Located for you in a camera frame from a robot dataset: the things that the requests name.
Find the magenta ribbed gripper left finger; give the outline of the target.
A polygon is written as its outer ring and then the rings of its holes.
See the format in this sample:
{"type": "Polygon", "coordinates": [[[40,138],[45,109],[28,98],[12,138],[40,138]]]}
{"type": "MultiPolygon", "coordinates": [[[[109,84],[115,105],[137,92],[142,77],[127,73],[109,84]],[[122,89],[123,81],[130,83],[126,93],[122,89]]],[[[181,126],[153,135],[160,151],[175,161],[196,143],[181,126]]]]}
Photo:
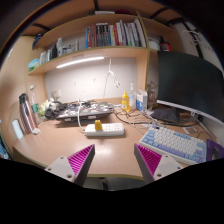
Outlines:
{"type": "Polygon", "coordinates": [[[69,157],[60,156],[46,171],[82,186],[87,177],[89,168],[95,155],[95,145],[87,146],[69,157]]]}

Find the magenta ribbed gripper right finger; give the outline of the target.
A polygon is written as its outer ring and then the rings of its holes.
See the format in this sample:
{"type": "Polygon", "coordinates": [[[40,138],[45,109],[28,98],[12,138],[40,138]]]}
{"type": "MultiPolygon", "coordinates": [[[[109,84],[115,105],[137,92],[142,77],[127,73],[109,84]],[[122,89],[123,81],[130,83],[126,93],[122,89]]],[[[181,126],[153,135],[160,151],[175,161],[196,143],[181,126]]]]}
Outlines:
{"type": "Polygon", "coordinates": [[[152,183],[182,169],[171,156],[163,156],[139,144],[134,145],[134,155],[146,184],[152,183]]]}

